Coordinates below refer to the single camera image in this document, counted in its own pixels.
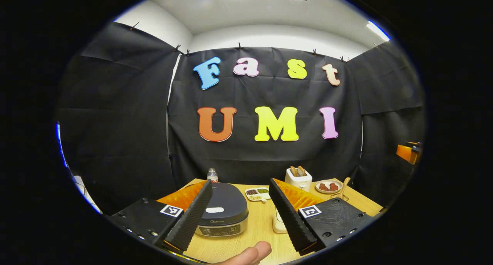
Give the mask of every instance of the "ceiling light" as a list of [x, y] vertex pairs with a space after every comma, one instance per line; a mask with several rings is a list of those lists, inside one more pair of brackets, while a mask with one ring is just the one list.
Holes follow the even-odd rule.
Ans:
[[366, 27], [370, 28], [371, 31], [375, 32], [375, 34], [379, 35], [385, 42], [388, 42], [390, 40], [389, 36], [385, 34], [382, 29], [380, 29], [378, 26], [376, 26], [373, 22], [368, 21], [368, 24]]

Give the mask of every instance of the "white ceiling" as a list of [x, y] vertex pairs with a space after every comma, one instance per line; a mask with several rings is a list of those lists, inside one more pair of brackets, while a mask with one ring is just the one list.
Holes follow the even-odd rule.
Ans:
[[383, 40], [368, 19], [344, 0], [151, 0], [192, 34], [251, 24], [282, 24], [333, 33], [367, 48]]

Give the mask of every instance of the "wooden table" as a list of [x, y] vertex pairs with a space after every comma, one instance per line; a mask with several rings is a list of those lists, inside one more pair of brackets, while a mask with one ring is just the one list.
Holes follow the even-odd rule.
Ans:
[[[200, 181], [203, 180], [194, 179], [185, 186]], [[316, 182], [312, 183], [310, 193], [324, 200], [328, 200], [333, 196], [318, 192], [315, 189], [315, 184]], [[259, 241], [267, 241], [272, 246], [272, 253], [260, 262], [261, 265], [282, 264], [303, 257], [294, 250], [287, 233], [276, 233], [273, 231], [272, 220], [274, 214], [276, 214], [276, 209], [272, 200], [267, 200], [266, 203], [261, 201], [250, 201], [245, 195], [245, 190], [248, 188], [268, 186], [233, 185], [241, 191], [248, 203], [248, 226], [245, 232], [228, 237], [205, 237], [195, 234], [190, 242], [188, 250], [183, 252], [183, 255], [209, 263], [216, 263], [241, 253], [247, 247], [253, 247]], [[344, 195], [349, 198], [349, 200], [347, 200], [348, 203], [359, 210], [366, 212], [366, 214], [370, 216], [375, 216], [382, 209], [380, 205], [350, 187], [345, 189]]]

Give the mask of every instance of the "black rice cooker lid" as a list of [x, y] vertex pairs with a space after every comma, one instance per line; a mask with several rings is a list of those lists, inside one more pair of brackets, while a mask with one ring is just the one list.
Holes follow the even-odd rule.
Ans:
[[200, 226], [232, 225], [247, 218], [247, 200], [238, 188], [227, 183], [212, 183], [212, 185], [213, 196], [202, 215]]

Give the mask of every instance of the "white wall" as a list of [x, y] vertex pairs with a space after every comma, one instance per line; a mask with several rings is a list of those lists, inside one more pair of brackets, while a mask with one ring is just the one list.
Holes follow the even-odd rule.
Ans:
[[192, 33], [169, 14], [165, 9], [150, 0], [146, 0], [134, 8], [128, 10], [116, 22], [134, 26], [149, 33], [172, 46], [181, 44], [180, 51], [186, 52], [192, 41]]
[[190, 52], [229, 47], [263, 46], [298, 49], [340, 58], [354, 58], [369, 48], [344, 37], [320, 30], [287, 25], [244, 25], [197, 34]]

